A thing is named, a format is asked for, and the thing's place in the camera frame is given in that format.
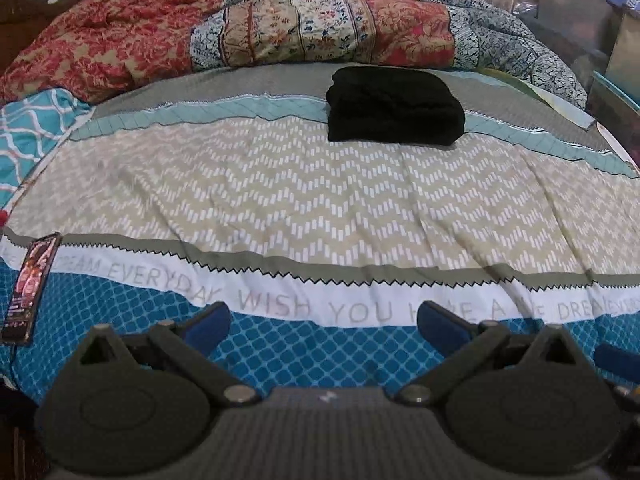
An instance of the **phone screen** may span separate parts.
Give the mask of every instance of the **phone screen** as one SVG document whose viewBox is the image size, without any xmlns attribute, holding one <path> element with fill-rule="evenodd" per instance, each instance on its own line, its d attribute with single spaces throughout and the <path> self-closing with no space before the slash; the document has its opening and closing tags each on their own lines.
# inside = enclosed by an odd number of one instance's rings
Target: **phone screen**
<svg viewBox="0 0 640 480">
<path fill-rule="evenodd" d="M 53 233 L 29 245 L 4 316 L 3 344 L 31 342 L 42 289 L 61 239 L 60 233 Z"/>
</svg>

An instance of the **beige chevron fabric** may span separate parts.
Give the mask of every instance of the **beige chevron fabric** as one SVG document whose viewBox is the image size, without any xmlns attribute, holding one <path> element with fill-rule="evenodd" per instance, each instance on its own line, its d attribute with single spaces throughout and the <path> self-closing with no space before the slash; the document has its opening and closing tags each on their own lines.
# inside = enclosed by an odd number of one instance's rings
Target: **beige chevron fabric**
<svg viewBox="0 0 640 480">
<path fill-rule="evenodd" d="M 233 118 L 68 142 L 9 227 L 338 266 L 640 272 L 640 179 L 481 134 L 450 149 L 326 134 Z"/>
</svg>

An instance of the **bed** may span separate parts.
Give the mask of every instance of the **bed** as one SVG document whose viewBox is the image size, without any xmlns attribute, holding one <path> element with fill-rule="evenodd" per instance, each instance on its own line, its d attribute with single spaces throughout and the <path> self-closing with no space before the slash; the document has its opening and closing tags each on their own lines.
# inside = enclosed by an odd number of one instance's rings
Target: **bed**
<svg viewBox="0 0 640 480">
<path fill-rule="evenodd" d="M 350 64 L 434 73 L 465 135 L 329 142 L 324 95 Z M 425 300 L 562 323 L 590 358 L 640 352 L 639 172 L 585 99 L 478 0 L 83 0 L 0 79 L 5 304 L 29 241 L 64 235 L 21 389 L 40 401 L 96 323 L 136 333 L 215 301 L 233 319 L 209 357 L 261 393 L 396 391 L 442 359 Z"/>
</svg>

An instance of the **gray stripe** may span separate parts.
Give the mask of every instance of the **gray stripe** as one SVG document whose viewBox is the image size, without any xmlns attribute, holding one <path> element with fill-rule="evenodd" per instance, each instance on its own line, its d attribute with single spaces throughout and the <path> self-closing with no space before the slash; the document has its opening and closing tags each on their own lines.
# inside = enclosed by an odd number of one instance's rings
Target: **gray stripe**
<svg viewBox="0 0 640 480">
<path fill-rule="evenodd" d="M 5 227 L 4 234 L 17 246 L 26 248 L 34 239 L 17 235 Z M 441 270 L 437 267 L 365 266 L 347 267 L 329 264 L 302 264 L 282 256 L 260 256 L 249 251 L 239 253 L 204 252 L 181 240 L 136 240 L 122 235 L 88 234 L 64 235 L 63 246 L 107 246 L 116 249 L 178 256 L 190 264 L 200 264 L 210 270 L 225 272 L 258 271 L 275 276 L 292 276 L 303 282 L 344 283 L 345 285 L 371 285 L 372 283 L 400 283 L 402 285 L 481 285 L 518 280 L 530 290 L 547 288 L 575 288 L 592 285 L 639 286 L 640 274 L 585 274 L 572 272 L 540 272 L 524 274 L 507 264 L 497 264 L 479 269 Z"/>
<path fill-rule="evenodd" d="M 354 63 L 276 64 L 245 68 L 220 68 L 159 81 L 99 104 L 94 120 L 155 108 L 167 102 L 215 101 L 242 94 L 309 95 L 324 98 L 336 70 Z M 440 77 L 465 110 L 523 128 L 542 128 L 558 139 L 609 150 L 595 128 L 583 130 L 555 110 L 506 83 L 473 73 L 427 70 Z"/>
</svg>

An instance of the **black folded cloth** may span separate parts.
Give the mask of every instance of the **black folded cloth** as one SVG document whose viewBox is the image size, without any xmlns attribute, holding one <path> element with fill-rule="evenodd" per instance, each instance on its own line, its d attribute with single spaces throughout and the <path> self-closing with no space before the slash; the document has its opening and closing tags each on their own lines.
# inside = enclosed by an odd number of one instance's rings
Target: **black folded cloth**
<svg viewBox="0 0 640 480">
<path fill-rule="evenodd" d="M 428 72 L 349 66 L 326 93 L 329 140 L 450 146 L 465 131 L 465 112 L 444 81 Z"/>
</svg>

